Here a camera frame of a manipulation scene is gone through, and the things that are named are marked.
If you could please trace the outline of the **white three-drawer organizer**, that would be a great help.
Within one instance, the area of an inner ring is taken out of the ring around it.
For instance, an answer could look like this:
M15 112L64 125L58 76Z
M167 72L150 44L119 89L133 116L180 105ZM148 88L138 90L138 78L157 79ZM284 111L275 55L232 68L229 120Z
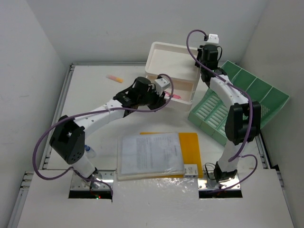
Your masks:
M153 81L159 74L183 80L200 80L200 69L186 46L153 42L145 65L146 77Z

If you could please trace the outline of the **pink glue stick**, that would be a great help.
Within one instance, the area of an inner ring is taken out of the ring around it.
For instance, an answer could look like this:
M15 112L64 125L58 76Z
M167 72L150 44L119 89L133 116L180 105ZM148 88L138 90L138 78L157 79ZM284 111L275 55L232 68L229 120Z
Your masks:
M169 92L167 92L167 91L165 91L165 94L166 94L167 96L171 96L171 93L169 93ZM173 94L173 95L172 95L172 98L174 98L174 99L181 99L181 96L179 96L179 95L177 95L177 94Z

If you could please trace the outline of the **white drawer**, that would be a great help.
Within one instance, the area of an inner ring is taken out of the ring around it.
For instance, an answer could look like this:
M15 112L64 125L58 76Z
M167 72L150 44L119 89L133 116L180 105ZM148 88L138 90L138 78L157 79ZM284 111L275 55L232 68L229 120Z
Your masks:
M182 111L189 111L192 104L194 93L197 88L198 80L183 80L172 77L174 94L181 96L181 99L172 98L167 107Z

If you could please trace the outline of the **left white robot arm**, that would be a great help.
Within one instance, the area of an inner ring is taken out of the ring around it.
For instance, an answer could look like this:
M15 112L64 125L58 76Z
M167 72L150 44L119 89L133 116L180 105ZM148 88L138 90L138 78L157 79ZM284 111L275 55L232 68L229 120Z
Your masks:
M170 85L169 78L164 76L157 76L154 81L140 76L101 107L83 116L62 116L49 144L81 176L90 178L97 169L85 155L86 137L108 123L137 111L140 106L159 110L166 103L164 91Z

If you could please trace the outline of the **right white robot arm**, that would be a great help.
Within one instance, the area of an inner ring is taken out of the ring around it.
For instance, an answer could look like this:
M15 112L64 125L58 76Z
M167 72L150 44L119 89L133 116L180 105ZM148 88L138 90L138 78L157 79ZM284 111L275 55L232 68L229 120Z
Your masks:
M235 177L241 152L260 133L261 105L253 102L244 90L233 85L227 73L218 67L218 46L201 45L196 61L202 81L228 109L225 124L228 141L213 171L215 181L222 182Z

